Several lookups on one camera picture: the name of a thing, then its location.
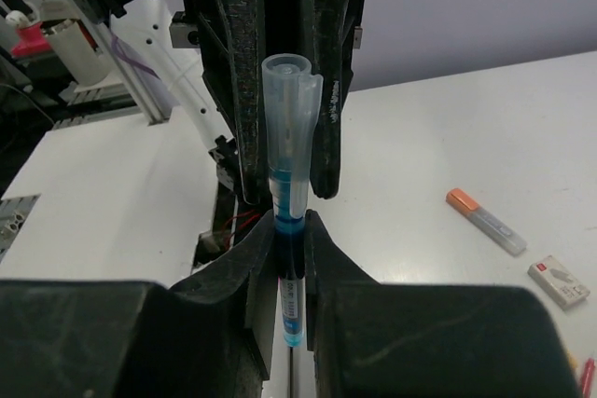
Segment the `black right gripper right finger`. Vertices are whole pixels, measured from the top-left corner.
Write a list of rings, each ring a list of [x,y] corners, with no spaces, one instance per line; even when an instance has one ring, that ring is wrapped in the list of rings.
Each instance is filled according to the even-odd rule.
[[[304,237],[306,337],[320,397],[577,397],[540,300],[516,286],[372,279],[316,212]]]

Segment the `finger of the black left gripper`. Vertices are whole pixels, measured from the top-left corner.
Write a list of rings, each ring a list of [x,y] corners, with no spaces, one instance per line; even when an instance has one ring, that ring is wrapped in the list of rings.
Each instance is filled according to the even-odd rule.
[[[185,0],[197,23],[203,80],[238,148],[243,198],[266,190],[265,117],[260,64],[265,58],[264,0]]]
[[[340,188],[341,112],[354,77],[355,34],[365,0],[300,0],[300,50],[324,78],[312,142],[311,184],[320,199]]]

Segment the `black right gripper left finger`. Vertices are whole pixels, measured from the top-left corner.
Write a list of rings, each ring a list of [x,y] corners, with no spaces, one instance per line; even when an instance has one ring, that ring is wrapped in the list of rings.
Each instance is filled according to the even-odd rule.
[[[273,216],[171,287],[3,281],[5,397],[258,397],[276,308]]]

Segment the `clear plastic pen cap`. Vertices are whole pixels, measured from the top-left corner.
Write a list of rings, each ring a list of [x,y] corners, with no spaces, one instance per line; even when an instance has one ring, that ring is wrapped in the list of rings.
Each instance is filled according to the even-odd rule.
[[[270,190],[277,213],[298,220],[307,209],[312,140],[324,78],[311,62],[283,53],[262,63]]]

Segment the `blue gel pen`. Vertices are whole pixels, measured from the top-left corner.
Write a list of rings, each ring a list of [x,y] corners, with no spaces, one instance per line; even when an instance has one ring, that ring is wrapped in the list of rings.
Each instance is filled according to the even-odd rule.
[[[290,348],[298,347],[304,336],[304,229],[306,200],[292,199],[291,173],[270,172],[273,204],[273,251],[282,305],[283,337]]]

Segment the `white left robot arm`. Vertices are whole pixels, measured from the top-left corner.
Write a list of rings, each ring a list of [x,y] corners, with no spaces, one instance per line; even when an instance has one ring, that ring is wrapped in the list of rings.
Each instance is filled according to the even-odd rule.
[[[83,0],[92,21],[112,20],[182,104],[207,146],[223,129],[236,139],[237,191],[251,204],[267,195],[261,64],[307,58],[324,79],[308,174],[314,194],[340,185],[340,114],[353,79],[355,38],[365,0]]]

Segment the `orange grey highlighter marker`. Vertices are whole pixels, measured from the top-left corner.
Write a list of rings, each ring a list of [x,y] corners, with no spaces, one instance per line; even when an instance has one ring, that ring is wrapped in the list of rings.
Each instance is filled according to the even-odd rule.
[[[527,242],[517,232],[481,207],[462,189],[450,190],[446,202],[508,254],[519,256],[526,250]]]

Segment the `white staples box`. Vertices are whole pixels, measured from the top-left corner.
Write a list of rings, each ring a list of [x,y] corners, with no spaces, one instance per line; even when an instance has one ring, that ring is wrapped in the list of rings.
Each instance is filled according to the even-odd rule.
[[[590,296],[590,289],[552,255],[532,263],[527,273],[563,310],[576,306]]]

